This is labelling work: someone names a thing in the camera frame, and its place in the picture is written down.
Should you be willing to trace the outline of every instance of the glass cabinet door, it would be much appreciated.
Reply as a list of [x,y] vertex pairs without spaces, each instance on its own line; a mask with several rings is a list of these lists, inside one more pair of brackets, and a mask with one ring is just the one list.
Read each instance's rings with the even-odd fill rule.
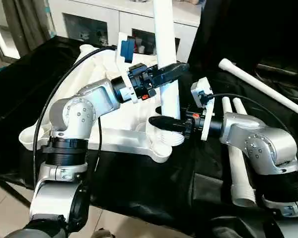
[[[154,19],[152,17],[120,12],[120,31],[135,37],[135,53],[156,55]],[[187,62],[198,28],[174,24],[177,60]]]
[[72,0],[49,0],[49,4],[58,36],[98,46],[118,43],[117,10]]
[[[156,55],[155,35],[152,32],[132,29],[132,36],[135,38],[134,53],[145,55]],[[175,47],[178,51],[180,39],[175,38]]]
[[90,44],[108,46],[107,22],[63,13],[68,37]]

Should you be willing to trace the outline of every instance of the white pvc pipe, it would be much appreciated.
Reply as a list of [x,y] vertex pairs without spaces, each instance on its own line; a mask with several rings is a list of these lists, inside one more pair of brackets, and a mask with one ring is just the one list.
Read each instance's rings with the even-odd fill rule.
[[252,85],[253,87],[265,93],[266,95],[275,99],[277,102],[283,104],[284,106],[298,113],[298,104],[289,100],[284,95],[280,94],[279,92],[275,91],[271,87],[267,86],[265,83],[259,81],[258,79],[254,78],[252,75],[246,73],[239,67],[235,66],[228,59],[221,60],[219,67],[223,70],[230,72],[231,74],[235,75],[236,77],[240,78],[241,80],[245,81],[246,83]]
[[[158,68],[176,63],[175,34],[172,0],[153,0],[155,44]],[[180,119],[178,81],[160,87],[162,115]],[[161,139],[170,146],[184,141],[183,135],[172,131],[163,131]]]
[[242,101],[239,98],[234,98],[233,103],[234,103],[234,107],[236,109],[236,112],[238,114],[247,115],[247,111],[246,111]]
[[[228,97],[222,98],[223,111],[232,112]],[[240,207],[256,206],[254,190],[249,184],[243,153],[240,149],[228,146],[229,163],[232,177],[232,202]]]

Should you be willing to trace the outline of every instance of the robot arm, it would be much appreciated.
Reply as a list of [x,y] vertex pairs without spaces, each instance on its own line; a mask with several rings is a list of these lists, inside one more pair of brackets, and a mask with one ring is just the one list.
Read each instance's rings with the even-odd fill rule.
[[[204,92],[192,94],[197,99]],[[212,117],[210,123],[205,123],[205,116],[187,110],[185,120],[159,116],[151,117],[149,122],[160,129],[181,132],[186,138],[208,124],[210,135],[239,148],[248,157],[257,174],[257,190],[263,194],[264,205],[274,214],[298,217],[297,145],[288,132],[269,127],[255,117],[235,113]]]
[[155,95],[155,88],[177,80],[189,65],[171,64],[158,69],[137,64],[128,77],[133,90],[122,77],[103,79],[81,88],[70,98],[55,102],[50,109],[52,131],[42,147],[46,156],[30,207],[30,223],[7,237],[64,238],[78,232],[87,221],[90,192],[85,161],[88,139],[96,120],[119,109],[132,94],[142,100]]

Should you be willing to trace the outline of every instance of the floor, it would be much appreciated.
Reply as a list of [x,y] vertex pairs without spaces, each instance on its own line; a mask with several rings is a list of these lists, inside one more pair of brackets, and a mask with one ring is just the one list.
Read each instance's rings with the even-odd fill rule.
[[[10,185],[29,201],[32,199],[33,191]],[[28,213],[28,208],[0,188],[0,238],[24,227],[28,222]],[[190,238],[174,230],[92,206],[86,226],[79,233],[71,234],[70,238],[89,238],[100,228],[110,230],[116,238]]]

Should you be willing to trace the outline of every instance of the white cabinet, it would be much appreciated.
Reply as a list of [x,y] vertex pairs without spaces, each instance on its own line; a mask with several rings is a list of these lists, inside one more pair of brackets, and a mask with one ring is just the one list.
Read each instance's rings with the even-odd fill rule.
[[[119,19],[120,31],[136,38],[135,50],[138,53],[155,55],[154,19],[126,12],[120,12]],[[194,26],[174,24],[177,60],[188,61],[197,29]]]
[[[155,55],[152,1],[49,0],[58,36],[97,45],[116,45],[118,33],[136,38],[135,52]],[[177,59],[187,62],[201,15],[200,5],[173,2]]]
[[98,45],[116,45],[119,11],[71,0],[49,0],[58,36]]

